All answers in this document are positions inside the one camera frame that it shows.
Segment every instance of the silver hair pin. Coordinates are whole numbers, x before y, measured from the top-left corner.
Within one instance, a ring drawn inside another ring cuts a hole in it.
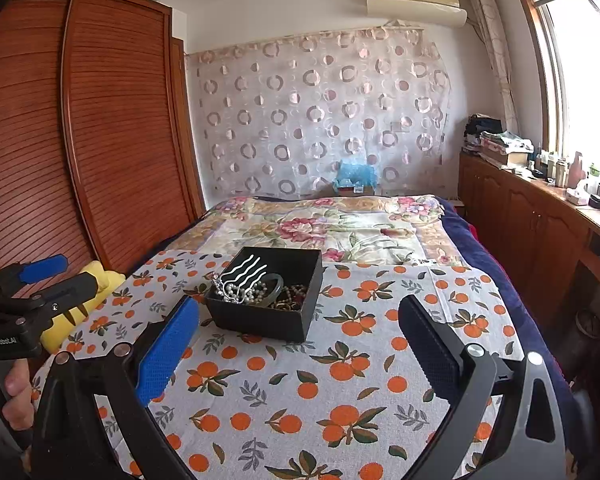
[[[220,275],[214,274],[212,276],[211,281],[216,286],[216,291],[225,301],[230,303],[245,303],[246,301],[254,300],[253,289],[260,279],[266,274],[264,269],[267,267],[265,264],[250,272],[251,269],[253,269],[253,267],[255,267],[260,261],[259,257],[257,257],[251,263],[251,265],[244,269],[243,272],[238,274],[234,279],[225,281],[229,275],[243,268],[246,264],[250,263],[252,259],[253,254],[251,254],[239,266],[235,267],[235,269],[232,269],[229,272],[224,272]]]

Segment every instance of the curtain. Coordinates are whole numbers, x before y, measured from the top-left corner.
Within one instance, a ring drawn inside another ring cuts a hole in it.
[[[507,38],[504,34],[498,7],[495,0],[471,0],[471,5],[477,17],[482,38],[489,54],[491,69],[500,90],[504,108],[504,125],[511,133],[517,134],[518,120],[510,85],[511,62],[509,60]]]
[[[320,32],[194,59],[196,142],[213,200],[330,195],[341,162],[372,166],[380,192],[446,194],[450,81],[422,27]]]

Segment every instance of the floral bedspread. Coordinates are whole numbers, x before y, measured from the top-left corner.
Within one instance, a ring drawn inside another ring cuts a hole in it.
[[[433,195],[222,202],[170,249],[235,255],[243,246],[320,249],[325,261],[462,266]]]
[[[81,359],[133,343],[182,294],[204,301],[210,275],[230,259],[161,251],[76,327],[62,350]],[[148,408],[200,480],[402,478],[448,410],[398,326],[407,294],[463,343],[522,359],[498,289],[481,270],[329,264],[302,344],[222,330],[201,304],[200,327]],[[34,378],[36,402],[52,359]],[[96,402],[120,465],[139,476],[106,397]],[[500,397],[488,400],[458,476],[480,460],[499,407]]]

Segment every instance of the wooden wardrobe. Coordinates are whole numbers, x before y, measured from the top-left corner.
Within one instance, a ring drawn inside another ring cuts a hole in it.
[[[63,253],[129,272],[202,214],[172,39],[149,0],[5,6],[0,267]]]

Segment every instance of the black box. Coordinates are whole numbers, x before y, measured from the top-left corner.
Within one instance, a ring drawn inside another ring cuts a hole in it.
[[[285,285],[306,285],[307,293],[300,310],[275,310],[223,301],[212,285],[205,295],[206,306],[218,328],[245,334],[282,339],[294,343],[306,340],[314,318],[315,303],[322,286],[322,253],[314,249],[243,247],[224,272],[239,266],[251,254],[260,257],[258,266],[282,276]]]

